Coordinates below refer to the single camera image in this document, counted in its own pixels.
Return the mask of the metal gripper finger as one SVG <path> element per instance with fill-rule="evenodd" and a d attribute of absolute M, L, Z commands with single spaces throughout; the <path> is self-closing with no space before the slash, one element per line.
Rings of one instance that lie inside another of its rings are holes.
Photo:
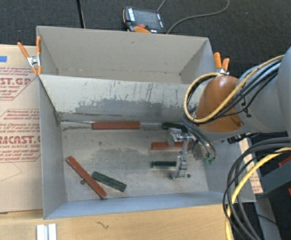
<path fill-rule="evenodd" d="M 187 158 L 184 155 L 178 155 L 175 170 L 171 173 L 173 180 L 177 178 L 184 178 L 188 168 Z"/>
<path fill-rule="evenodd" d="M 182 142 L 186 138 L 186 133 L 179 128 L 169 128 L 167 144 L 169 147 L 173 147 L 175 143 Z"/>

